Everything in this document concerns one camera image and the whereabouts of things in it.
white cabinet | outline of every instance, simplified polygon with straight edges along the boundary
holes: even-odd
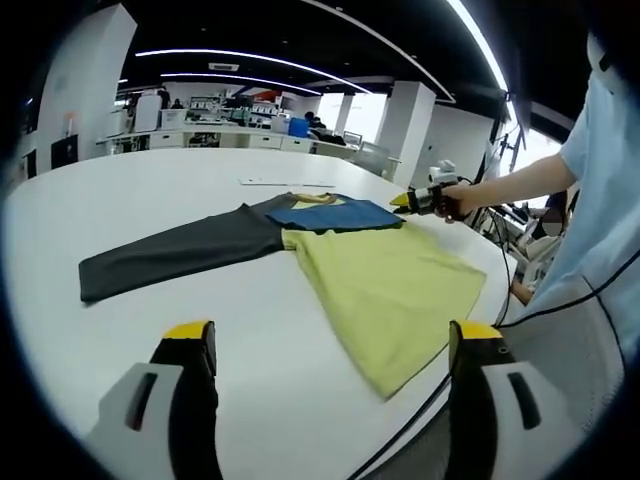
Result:
[[[186,110],[169,109],[160,111],[162,112],[162,121],[160,123],[162,130],[180,130],[184,128]]]
[[[284,137],[280,150],[283,152],[309,153],[311,150],[311,140],[308,138]]]
[[[143,94],[136,105],[133,131],[136,133],[151,132],[158,128],[158,112],[160,112],[161,105],[162,99],[155,93]]]
[[[183,133],[164,133],[149,135],[149,150],[155,148],[180,148],[184,147]]]
[[[221,133],[220,148],[242,148],[242,139],[236,133]]]
[[[273,135],[250,135],[248,148],[271,148],[280,150],[282,137]]]

led strip light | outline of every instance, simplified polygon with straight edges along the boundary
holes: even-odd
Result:
[[[367,32],[369,35],[377,38],[378,40],[380,40],[382,43],[384,43],[386,46],[388,46],[389,48],[395,50],[397,53],[399,53],[400,55],[402,55],[402,57],[409,63],[411,63],[414,67],[416,67],[418,70],[420,70],[426,77],[429,78],[429,80],[431,80],[440,90],[442,90],[442,93],[445,94],[445,96],[447,97],[446,99],[441,99],[440,101],[442,103],[456,103],[456,99],[453,97],[453,95],[451,94],[451,92],[449,92],[449,90],[447,90],[446,88],[444,88],[444,86],[436,79],[436,77],[434,77],[433,75],[431,75],[422,65],[420,65],[411,55],[409,55],[407,52],[405,52],[404,50],[402,50],[400,47],[398,47],[395,43],[393,43],[391,40],[389,40],[388,38],[380,35],[378,32],[376,32],[375,30],[373,30],[372,28],[368,27],[367,25],[365,25],[364,23],[356,20],[355,18],[347,15],[346,13],[343,13],[340,10],[336,10],[335,8],[329,7],[328,5],[325,5],[324,3],[321,2],[317,2],[315,0],[301,0],[304,3],[307,3],[309,5],[312,5],[316,8],[319,8],[321,10],[324,10],[325,12],[328,12],[332,15],[335,15],[337,17],[340,17],[341,19],[349,22],[352,25],[355,25],[356,27],[364,30],[365,32]]]
[[[305,65],[300,65],[299,63],[289,62],[288,60],[282,60],[280,58],[266,57],[264,55],[257,55],[254,53],[245,53],[245,52],[235,52],[232,50],[210,50],[206,48],[174,48],[170,50],[150,50],[148,52],[138,52],[136,53],[136,57],[148,57],[151,55],[168,55],[175,53],[206,53],[211,55],[232,55],[236,57],[244,57],[244,58],[253,58],[256,60],[265,60],[267,62],[279,63],[281,65],[287,65],[289,67],[298,68],[300,70],[305,70],[307,72],[315,73],[316,75],[321,75],[323,77],[330,78],[332,80],[336,80],[340,83],[344,83],[345,85],[349,85],[356,90],[359,90],[363,93],[371,93],[366,88],[363,88],[355,83],[351,83],[344,78],[336,77],[335,75],[331,75],[330,73],[323,72],[321,70],[317,70],[315,68],[307,67]]]
[[[500,65],[498,65],[498,61],[496,60],[496,56],[493,54],[493,51],[489,47],[487,43],[487,39],[484,38],[484,35],[480,31],[480,27],[475,22],[469,11],[465,8],[460,0],[447,0],[449,6],[453,9],[454,12],[458,15],[464,26],[467,27],[469,33],[476,41],[478,48],[482,52],[487,65],[489,65],[489,69],[491,73],[493,73],[493,77],[498,84],[498,87],[502,89],[505,93],[509,92],[509,86],[507,85],[507,81],[504,78],[502,70],[500,70]],[[513,102],[510,99],[507,99],[507,111],[509,112],[509,116],[514,122],[518,121],[518,117],[516,116],[515,108],[513,107]]]
[[[301,90],[303,92],[312,93],[313,95],[322,95],[315,90],[309,90],[308,88],[296,87],[295,85],[289,85],[288,83],[274,82],[273,80],[265,80],[263,78],[243,77],[242,75],[225,75],[220,73],[163,73],[161,77],[215,77],[215,78],[234,78],[237,80],[246,80],[249,82],[261,82],[270,83],[272,85],[279,85],[281,87],[292,88],[295,90]]]

white table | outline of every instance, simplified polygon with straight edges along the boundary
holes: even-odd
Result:
[[[115,143],[122,141],[130,141],[136,137],[142,136],[177,136],[179,140],[177,140],[177,144],[182,147],[188,147],[188,138],[190,135],[195,133],[219,133],[226,137],[226,144],[221,143],[224,147],[233,147],[233,148],[246,148],[246,144],[248,142],[248,137],[250,136],[258,136],[258,137],[268,137],[268,138],[277,138],[279,140],[283,140],[286,138],[300,140],[298,137],[291,137],[285,133],[277,133],[268,129],[261,128],[251,128],[251,127],[240,127],[236,124],[229,124],[228,122],[225,124],[194,124],[188,123],[183,125],[182,127],[174,130],[153,130],[150,132],[134,132],[134,133],[122,133],[120,135],[114,135],[112,137],[107,137],[103,139],[99,139],[96,143],[99,145],[106,145],[106,153],[110,154],[113,151],[113,146]],[[335,143],[323,142],[320,140],[313,139],[304,139],[305,144],[302,149],[307,148],[307,152],[311,151],[317,155],[324,155],[328,157],[337,157],[342,158],[343,160],[353,161],[354,155],[358,152],[358,147],[353,145],[337,145]],[[290,150],[285,146],[281,147],[282,150]],[[293,149],[293,151],[303,151],[301,149]],[[395,175],[395,171],[400,164],[401,161],[395,157],[389,157],[389,172],[386,178],[393,179]]]
[[[100,398],[133,363],[149,360],[169,328],[203,318],[214,320],[217,330],[217,450],[226,480],[343,480],[444,378],[447,351],[384,402],[338,343],[291,252],[88,307],[80,302],[81,260],[287,191],[237,180],[276,174],[322,178],[336,185],[332,191],[379,205],[400,192],[336,158],[184,149],[84,161],[29,180],[10,195],[5,273],[17,334],[43,394],[73,434],[86,435]],[[411,221],[487,273],[471,318],[493,323],[508,287],[500,250],[463,224],[433,216]],[[445,401],[443,395],[403,441]]]

person's hand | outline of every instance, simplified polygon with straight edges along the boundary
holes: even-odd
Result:
[[[474,187],[472,185],[452,185],[450,187],[443,188],[442,194],[449,198],[457,200],[458,213],[460,214],[460,216],[464,217],[469,212],[479,207],[479,204],[475,199]],[[447,223],[455,222],[453,218],[442,215],[439,212],[436,212],[436,215],[444,218]]]

yellow shirt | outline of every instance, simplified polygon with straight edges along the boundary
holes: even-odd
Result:
[[[484,273],[409,223],[282,235],[349,356],[385,398],[446,346],[449,322],[467,318],[485,282]]]

